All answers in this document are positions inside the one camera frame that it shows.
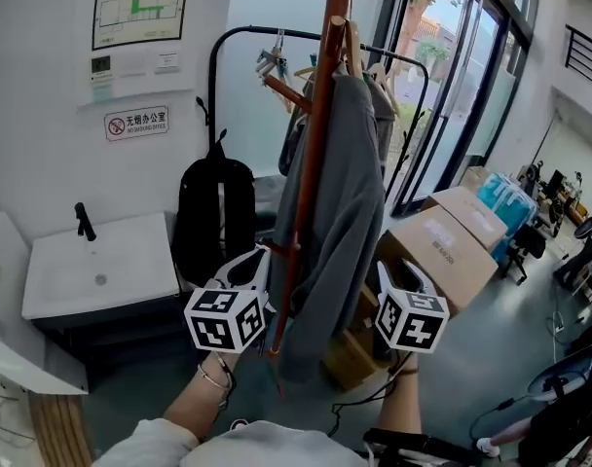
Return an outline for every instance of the chair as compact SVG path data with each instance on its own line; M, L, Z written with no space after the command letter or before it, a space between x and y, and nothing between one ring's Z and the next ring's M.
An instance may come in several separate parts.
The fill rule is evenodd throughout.
M525 269L523 268L523 262L525 261L528 254L531 254L535 258L541 258L545 252L547 244L546 236L543 235L539 230L524 224L519 232L517 232L508 244L506 249L506 255L509 258L508 264L501 271L501 278L506 278L510 267L514 263L521 271L521 278L517 280L517 285L521 285L528 278Z

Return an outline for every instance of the ceiling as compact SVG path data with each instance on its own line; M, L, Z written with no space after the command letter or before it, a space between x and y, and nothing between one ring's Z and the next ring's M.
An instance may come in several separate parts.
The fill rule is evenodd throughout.
M592 115L561 93L556 93L555 109L563 123L577 132L592 146Z

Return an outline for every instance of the white sleeve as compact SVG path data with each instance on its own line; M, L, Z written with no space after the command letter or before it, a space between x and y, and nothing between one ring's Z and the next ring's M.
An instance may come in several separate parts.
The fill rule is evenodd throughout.
M93 467L179 467L198 445L194 434L168 420L141 420L130 437L112 447Z

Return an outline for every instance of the wooden coat rack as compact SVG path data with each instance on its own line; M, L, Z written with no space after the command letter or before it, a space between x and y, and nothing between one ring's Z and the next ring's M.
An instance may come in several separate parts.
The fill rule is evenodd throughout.
M265 84L268 87L287 97L305 112L311 113L305 145L301 185L298 194L296 220L294 222L294 233L287 251L282 251L283 254L286 253L287 255L287 277L283 288L277 331L271 349L271 353L274 355L278 354L280 342L285 332L285 325L287 324L291 295L300 274L301 244L309 243L309 235L315 212L317 186L324 163L326 134L333 101L332 75L340 62L346 25L345 16L348 13L349 2L350 0L326 0L312 102L276 78L268 76L265 79Z

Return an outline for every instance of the railing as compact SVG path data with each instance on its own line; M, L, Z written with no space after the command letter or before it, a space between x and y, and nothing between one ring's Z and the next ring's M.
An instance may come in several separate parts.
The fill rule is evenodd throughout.
M592 82L592 38L567 24L571 32L565 67Z

